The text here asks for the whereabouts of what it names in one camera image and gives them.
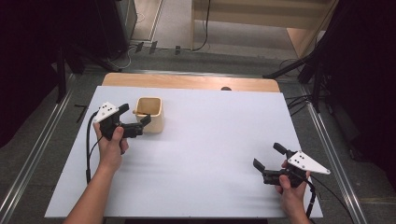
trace white triangular marker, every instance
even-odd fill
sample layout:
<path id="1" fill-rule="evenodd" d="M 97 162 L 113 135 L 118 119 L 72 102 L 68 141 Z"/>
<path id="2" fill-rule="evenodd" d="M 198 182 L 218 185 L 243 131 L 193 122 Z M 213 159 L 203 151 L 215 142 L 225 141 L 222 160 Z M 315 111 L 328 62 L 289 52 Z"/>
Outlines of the white triangular marker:
<path id="1" fill-rule="evenodd" d="M 296 154 L 288 159 L 288 163 L 305 171 L 311 171 L 324 175 L 330 174 L 330 170 L 320 165 L 317 161 L 314 161 L 301 150 L 296 152 Z"/>
<path id="2" fill-rule="evenodd" d="M 98 114 L 93 119 L 93 122 L 95 123 L 100 122 L 110 117 L 111 115 L 117 113 L 118 111 L 119 111 L 118 107 L 114 106 L 109 102 L 104 102 L 102 106 L 99 108 Z"/>

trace hand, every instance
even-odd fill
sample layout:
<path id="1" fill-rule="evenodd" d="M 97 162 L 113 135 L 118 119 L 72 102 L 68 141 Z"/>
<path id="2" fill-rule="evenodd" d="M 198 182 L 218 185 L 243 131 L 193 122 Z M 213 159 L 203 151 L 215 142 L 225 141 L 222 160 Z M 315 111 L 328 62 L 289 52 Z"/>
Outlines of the hand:
<path id="1" fill-rule="evenodd" d="M 102 137 L 100 124 L 94 123 L 93 128 L 95 129 L 97 138 L 100 139 Z M 104 170 L 114 175 L 120 168 L 122 162 L 121 154 L 129 147 L 126 139 L 122 138 L 123 132 L 123 128 L 117 127 L 110 141 L 104 137 L 99 141 L 100 161 L 98 170 Z"/>
<path id="2" fill-rule="evenodd" d="M 280 186 L 275 186 L 276 191 L 282 195 L 281 206 L 286 215 L 290 218 L 291 223 L 309 223 L 304 210 L 304 193 L 306 183 L 303 182 L 299 187 L 292 188 L 290 180 L 286 175 L 279 177 Z"/>

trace white board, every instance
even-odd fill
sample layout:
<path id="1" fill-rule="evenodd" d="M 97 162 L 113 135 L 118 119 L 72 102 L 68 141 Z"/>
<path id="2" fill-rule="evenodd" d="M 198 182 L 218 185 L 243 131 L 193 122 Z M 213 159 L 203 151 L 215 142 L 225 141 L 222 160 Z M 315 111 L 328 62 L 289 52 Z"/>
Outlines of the white board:
<path id="1" fill-rule="evenodd" d="M 46 217 L 66 217 L 86 187 L 85 139 L 89 117 L 109 101 L 163 99 L 162 133 L 128 139 L 110 191 L 106 217 L 284 217 L 274 186 L 264 185 L 252 163 L 280 170 L 278 142 L 300 150 L 282 93 L 98 87 L 78 132 Z M 91 131 L 91 146 L 96 142 Z M 91 165 L 99 160 L 96 149 Z M 305 194 L 308 204 L 311 193 Z M 318 200 L 311 217 L 322 217 Z"/>

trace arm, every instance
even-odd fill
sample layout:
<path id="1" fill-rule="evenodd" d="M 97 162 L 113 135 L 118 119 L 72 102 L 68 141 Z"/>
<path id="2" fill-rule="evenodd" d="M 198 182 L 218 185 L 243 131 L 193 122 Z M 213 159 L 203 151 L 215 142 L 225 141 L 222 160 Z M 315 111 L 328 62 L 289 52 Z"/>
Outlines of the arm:
<path id="1" fill-rule="evenodd" d="M 285 168 L 287 162 L 283 162 L 282 167 Z M 290 185 L 290 180 L 287 176 L 281 175 L 279 177 L 280 186 L 276 186 L 276 191 L 282 194 L 281 206 L 283 211 L 288 216 L 290 223 L 305 224 L 310 223 L 304 210 L 304 193 L 306 183 L 303 182 L 298 188 L 294 189 Z"/>
<path id="2" fill-rule="evenodd" d="M 99 124 L 94 123 L 93 127 L 99 139 L 102 136 Z M 122 135 L 123 129 L 118 127 L 111 141 L 100 140 L 100 161 L 96 173 L 64 223 L 102 223 L 111 181 L 122 161 L 120 152 L 128 148 Z"/>

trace floor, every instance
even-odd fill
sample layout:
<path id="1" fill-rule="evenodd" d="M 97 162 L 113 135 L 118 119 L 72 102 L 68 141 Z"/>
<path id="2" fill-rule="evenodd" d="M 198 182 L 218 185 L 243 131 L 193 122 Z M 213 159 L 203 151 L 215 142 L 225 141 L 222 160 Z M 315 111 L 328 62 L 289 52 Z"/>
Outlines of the floor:
<path id="1" fill-rule="evenodd" d="M 158 41 L 159 48 L 173 49 L 175 46 L 188 48 L 190 46 L 189 1 L 164 0 L 160 17 L 152 39 Z M 200 46 L 204 41 L 204 28 L 201 21 L 195 22 L 196 43 Z M 270 74 L 280 67 L 296 60 L 295 52 L 288 38 L 286 29 L 278 27 L 257 27 L 235 25 L 230 23 L 210 22 L 208 24 L 208 39 L 205 47 L 196 53 L 181 52 L 175 55 L 172 50 L 157 49 L 150 54 L 147 49 L 128 55 L 123 55 L 112 61 L 119 67 L 125 67 L 123 72 L 142 72 L 147 70 L 179 73 L 193 72 L 205 75 L 226 75 L 230 77 L 257 77 Z M 80 128 L 78 118 L 82 107 L 88 105 L 96 86 L 101 85 L 106 71 L 101 67 L 86 62 L 83 75 L 71 75 L 68 81 L 69 95 L 62 105 L 54 105 L 56 90 L 52 92 L 31 117 L 26 120 L 9 144 L 0 149 L 0 193 L 2 201 L 10 200 L 13 195 L 17 203 L 6 209 L 2 205 L 0 211 L 1 223 L 61 223 L 61 219 L 44 218 L 59 175 L 62 172 L 71 146 Z M 285 97 L 293 97 L 309 91 L 311 86 L 302 86 L 296 81 L 298 70 L 293 70 L 277 79 L 279 88 Z M 334 149 L 347 181 L 353 192 L 359 198 L 360 209 L 364 214 L 362 223 L 396 223 L 396 193 L 390 186 L 384 173 L 370 162 L 356 162 L 348 155 L 347 143 L 332 116 L 327 112 L 326 105 L 320 104 L 319 118 L 331 139 Z M 292 116 L 293 124 L 301 146 L 312 157 L 327 167 L 332 167 L 329 154 L 323 143 L 326 139 L 318 131 L 318 123 L 313 118 L 310 106 Z M 55 126 L 46 125 L 53 119 Z M 49 134 L 42 136 L 41 130 Z M 37 139 L 45 139 L 42 146 L 36 144 Z M 33 164 L 33 172 L 23 175 L 29 161 Z M 24 184 L 16 180 L 27 179 Z M 342 180 L 335 175 L 316 175 L 327 188 L 331 189 L 342 203 L 348 204 L 347 196 L 342 190 Z M 324 187 L 316 183 L 318 200 L 324 218 L 315 219 L 315 223 L 352 223 L 346 209 Z M 21 194 L 11 192 L 12 186 L 17 186 Z M 285 219 L 270 219 L 269 223 L 288 223 Z M 123 223 L 123 220 L 108 219 L 106 223 Z"/>

